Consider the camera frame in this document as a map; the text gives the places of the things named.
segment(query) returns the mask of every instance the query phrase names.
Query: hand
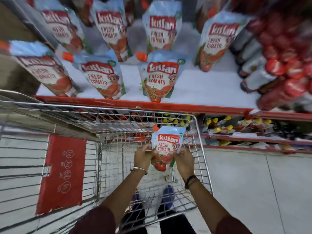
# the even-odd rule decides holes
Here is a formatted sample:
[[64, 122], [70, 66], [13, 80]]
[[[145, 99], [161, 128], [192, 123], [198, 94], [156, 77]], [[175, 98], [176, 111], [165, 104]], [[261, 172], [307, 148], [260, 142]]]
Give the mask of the hand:
[[195, 158], [189, 149], [181, 147], [179, 154], [173, 153], [172, 155], [177, 163], [177, 169], [184, 181], [186, 181], [190, 176], [194, 175]]
[[143, 145], [135, 152], [135, 167], [143, 168], [147, 171], [151, 164], [152, 157], [157, 154], [158, 151], [152, 150], [151, 144]]

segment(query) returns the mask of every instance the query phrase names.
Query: maroon sleeve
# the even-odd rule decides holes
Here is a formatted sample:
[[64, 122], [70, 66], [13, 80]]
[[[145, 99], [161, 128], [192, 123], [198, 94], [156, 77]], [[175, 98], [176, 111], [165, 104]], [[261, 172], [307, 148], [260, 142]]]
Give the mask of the maroon sleeve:
[[240, 220], [232, 216], [224, 217], [216, 226], [216, 234], [252, 234]]
[[116, 223], [112, 211], [105, 206], [98, 206], [77, 221], [69, 234], [115, 234], [115, 230]]

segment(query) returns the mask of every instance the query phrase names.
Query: bracelet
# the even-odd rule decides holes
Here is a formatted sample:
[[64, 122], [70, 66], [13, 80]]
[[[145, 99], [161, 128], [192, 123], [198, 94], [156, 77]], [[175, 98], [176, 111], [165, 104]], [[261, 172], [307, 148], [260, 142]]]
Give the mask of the bracelet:
[[192, 176], [190, 176], [187, 180], [186, 180], [186, 182], [185, 182], [185, 189], [187, 189], [188, 190], [188, 187], [189, 187], [189, 182], [190, 182], [190, 180], [192, 180], [193, 178], [196, 178], [197, 179], [197, 177], [195, 176], [195, 175], [192, 175]]
[[133, 171], [133, 169], [139, 169], [139, 170], [142, 170], [142, 171], [145, 171], [145, 174], [144, 175], [147, 175], [147, 171], [143, 168], [138, 168], [138, 167], [131, 167], [130, 168], [130, 171]]

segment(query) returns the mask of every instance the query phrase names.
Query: kissan logo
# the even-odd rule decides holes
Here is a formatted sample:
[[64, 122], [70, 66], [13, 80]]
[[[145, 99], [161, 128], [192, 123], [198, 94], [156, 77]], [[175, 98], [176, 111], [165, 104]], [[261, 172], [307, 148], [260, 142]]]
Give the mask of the kissan logo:
[[166, 141], [169, 143], [179, 143], [180, 137], [178, 135], [159, 134], [158, 141]]

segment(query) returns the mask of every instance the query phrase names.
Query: metal wire basket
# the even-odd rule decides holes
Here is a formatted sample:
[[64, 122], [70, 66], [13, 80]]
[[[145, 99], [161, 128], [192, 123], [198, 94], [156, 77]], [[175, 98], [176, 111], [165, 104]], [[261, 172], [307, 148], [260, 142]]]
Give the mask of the metal wire basket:
[[[67, 233], [76, 221], [99, 205], [130, 173], [138, 147], [150, 143], [154, 125], [184, 126], [184, 145], [195, 157], [195, 174], [212, 193], [198, 124], [193, 115], [73, 105], [0, 101], [0, 232]], [[45, 158], [50, 135], [87, 138], [81, 206], [35, 215], [42, 177], [49, 175]], [[176, 166], [159, 172], [150, 166], [138, 186], [145, 217], [126, 219], [119, 230], [157, 223], [196, 208], [184, 189]], [[158, 205], [167, 185], [174, 188], [171, 215], [158, 218]]]

